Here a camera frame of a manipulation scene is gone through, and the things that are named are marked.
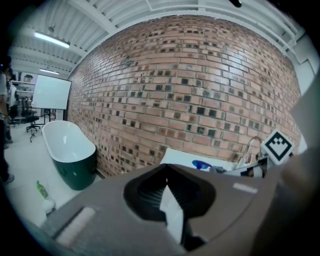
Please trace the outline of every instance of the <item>faucet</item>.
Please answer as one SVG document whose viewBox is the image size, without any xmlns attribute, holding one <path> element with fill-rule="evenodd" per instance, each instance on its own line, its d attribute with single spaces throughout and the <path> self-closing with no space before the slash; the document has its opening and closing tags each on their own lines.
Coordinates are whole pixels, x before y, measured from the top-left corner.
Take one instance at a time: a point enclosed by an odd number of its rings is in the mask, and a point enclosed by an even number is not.
<svg viewBox="0 0 320 256">
<path fill-rule="evenodd" d="M 260 142 L 260 146 L 261 144 L 263 143 L 263 140 L 259 137 L 259 136 L 254 136 L 252 137 L 247 146 L 246 146 L 246 149 L 242 155 L 242 157 L 239 159 L 238 163 L 236 164 L 236 167 L 235 169 L 238 169 L 238 168 L 241 168 L 244 164 L 245 164 L 245 161 L 246 161 L 246 158 L 248 157 L 248 152 L 249 152 L 249 149 L 251 147 L 251 145 L 253 144 L 253 142 L 255 140 L 258 140 Z M 262 156 L 262 151 L 261 151 L 261 147 L 260 147 L 260 152 L 258 153 L 258 159 Z"/>
</svg>

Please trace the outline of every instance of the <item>projector screen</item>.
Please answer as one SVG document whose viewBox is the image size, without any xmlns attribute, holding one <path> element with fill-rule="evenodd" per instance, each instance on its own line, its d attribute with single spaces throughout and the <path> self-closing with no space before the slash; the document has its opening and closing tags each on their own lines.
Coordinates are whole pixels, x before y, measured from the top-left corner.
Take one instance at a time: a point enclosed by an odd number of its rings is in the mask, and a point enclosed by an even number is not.
<svg viewBox="0 0 320 256">
<path fill-rule="evenodd" d="M 37 109 L 67 109 L 71 81 L 38 75 L 32 99 L 32 107 Z"/>
</svg>

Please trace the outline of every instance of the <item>floor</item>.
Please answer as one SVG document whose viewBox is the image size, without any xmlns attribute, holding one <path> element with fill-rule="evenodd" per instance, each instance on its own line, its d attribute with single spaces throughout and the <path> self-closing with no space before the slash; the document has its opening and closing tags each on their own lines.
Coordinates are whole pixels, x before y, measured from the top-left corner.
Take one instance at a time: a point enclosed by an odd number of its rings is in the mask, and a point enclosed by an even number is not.
<svg viewBox="0 0 320 256">
<path fill-rule="evenodd" d="M 9 164 L 9 172 L 14 174 L 15 179 L 5 185 L 5 189 L 16 212 L 22 218 L 40 226 L 46 220 L 46 214 L 42 209 L 44 198 L 36 187 L 37 181 L 55 201 L 57 209 L 80 191 L 72 190 L 58 174 L 40 130 L 35 133 L 30 143 L 31 134 L 26 132 L 28 125 L 11 126 L 13 143 L 5 149 L 4 155 Z M 94 182 L 99 180 L 101 178 L 96 176 Z"/>
</svg>

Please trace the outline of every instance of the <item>white ceiling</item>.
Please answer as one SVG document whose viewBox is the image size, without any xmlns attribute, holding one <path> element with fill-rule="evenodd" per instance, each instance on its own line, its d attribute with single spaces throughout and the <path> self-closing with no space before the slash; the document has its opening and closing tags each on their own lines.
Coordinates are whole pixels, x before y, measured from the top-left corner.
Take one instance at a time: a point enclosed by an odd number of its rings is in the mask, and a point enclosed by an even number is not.
<svg viewBox="0 0 320 256">
<path fill-rule="evenodd" d="M 296 22 L 265 0 L 48 0 L 24 23 L 10 49 L 14 70 L 40 74 L 40 68 L 66 79 L 96 46 L 136 23 L 168 15 L 206 15 L 226 19 L 259 33 L 283 54 L 304 34 Z M 54 33 L 48 27 L 54 25 Z M 64 48 L 33 36 L 34 31 L 70 43 Z"/>
</svg>

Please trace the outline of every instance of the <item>plastic bottle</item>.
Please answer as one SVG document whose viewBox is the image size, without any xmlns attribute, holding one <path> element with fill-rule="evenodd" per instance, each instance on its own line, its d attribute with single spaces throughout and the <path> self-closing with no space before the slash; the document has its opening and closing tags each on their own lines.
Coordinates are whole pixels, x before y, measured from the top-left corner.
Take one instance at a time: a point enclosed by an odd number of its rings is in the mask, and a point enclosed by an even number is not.
<svg viewBox="0 0 320 256">
<path fill-rule="evenodd" d="M 45 199 L 48 197 L 48 192 L 46 191 L 45 187 L 39 183 L 39 180 L 36 181 L 36 188 Z"/>
</svg>

